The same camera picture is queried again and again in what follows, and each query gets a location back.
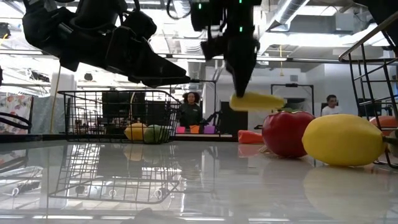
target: man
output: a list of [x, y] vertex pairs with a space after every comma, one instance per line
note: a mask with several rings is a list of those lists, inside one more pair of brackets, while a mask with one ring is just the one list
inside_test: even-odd
[[321, 116], [341, 113], [341, 108], [337, 106], [337, 97], [335, 95], [328, 95], [326, 100], [328, 102], [328, 106], [322, 109]]

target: wire basket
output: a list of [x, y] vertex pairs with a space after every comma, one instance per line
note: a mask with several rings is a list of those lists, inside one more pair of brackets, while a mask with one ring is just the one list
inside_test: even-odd
[[75, 145], [64, 157], [52, 198], [158, 204], [177, 191], [174, 146]]
[[[391, 15], [384, 22], [380, 23], [375, 29], [373, 29], [368, 35], [363, 37], [360, 41], [354, 44], [346, 52], [339, 56], [339, 61], [344, 63], [349, 63], [349, 68], [351, 72], [351, 80], [354, 89], [354, 96], [356, 100], [356, 105], [358, 107], [358, 116], [366, 117], [368, 120], [374, 119], [375, 125], [383, 131], [384, 135], [390, 135], [392, 138], [398, 138], [397, 123], [398, 123], [398, 78], [392, 76], [389, 72], [389, 65], [393, 65], [398, 58], [398, 48], [391, 37], [387, 34], [391, 31], [390, 26], [397, 25], [396, 20], [398, 20], [398, 12]], [[376, 34], [381, 32], [386, 38], [389, 44], [389, 49], [392, 50], [395, 56], [390, 58], [367, 58], [365, 52], [365, 43]], [[360, 49], [361, 59], [353, 59], [352, 53]], [[382, 70], [382, 78], [374, 78], [373, 75]], [[376, 88], [387, 90], [383, 95], [380, 93], [376, 94]], [[385, 125], [382, 124], [382, 115], [390, 116], [391, 119], [396, 124]], [[392, 142], [392, 147], [397, 148], [397, 143]], [[398, 164], [393, 164], [391, 162], [389, 150], [386, 149], [385, 157], [386, 162], [377, 160], [375, 164], [389, 165], [391, 168], [398, 168]]]
[[165, 91], [60, 91], [68, 141], [160, 144], [175, 136], [180, 102]]

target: exposed ceiling duct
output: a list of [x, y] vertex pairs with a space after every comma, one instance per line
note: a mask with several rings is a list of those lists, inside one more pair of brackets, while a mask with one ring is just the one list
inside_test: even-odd
[[267, 30], [286, 25], [297, 15], [299, 9], [310, 0], [280, 0], [278, 10], [272, 18]]

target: yellow lemon toy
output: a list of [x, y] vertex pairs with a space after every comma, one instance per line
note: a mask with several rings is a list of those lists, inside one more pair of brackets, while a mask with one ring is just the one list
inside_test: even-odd
[[142, 123], [134, 123], [126, 127], [124, 134], [130, 141], [142, 141], [146, 127], [147, 126]]
[[386, 139], [368, 120], [351, 114], [316, 118], [307, 126], [302, 142], [314, 159], [334, 166], [364, 166], [385, 150]]
[[235, 111], [272, 110], [283, 108], [284, 105], [285, 101], [281, 97], [251, 92], [245, 93], [242, 98], [233, 94], [229, 101], [229, 106]]

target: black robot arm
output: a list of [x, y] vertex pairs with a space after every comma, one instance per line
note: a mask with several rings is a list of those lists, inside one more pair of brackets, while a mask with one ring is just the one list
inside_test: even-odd
[[[79, 63], [86, 63], [150, 87], [190, 81], [184, 69], [153, 52], [148, 40], [157, 27], [139, 10], [138, 0], [131, 12], [124, 0], [100, 2], [80, 0], [76, 12], [70, 12], [57, 8], [54, 0], [24, 0], [25, 38], [74, 72]], [[115, 26], [117, 19], [121, 20], [119, 27]]]

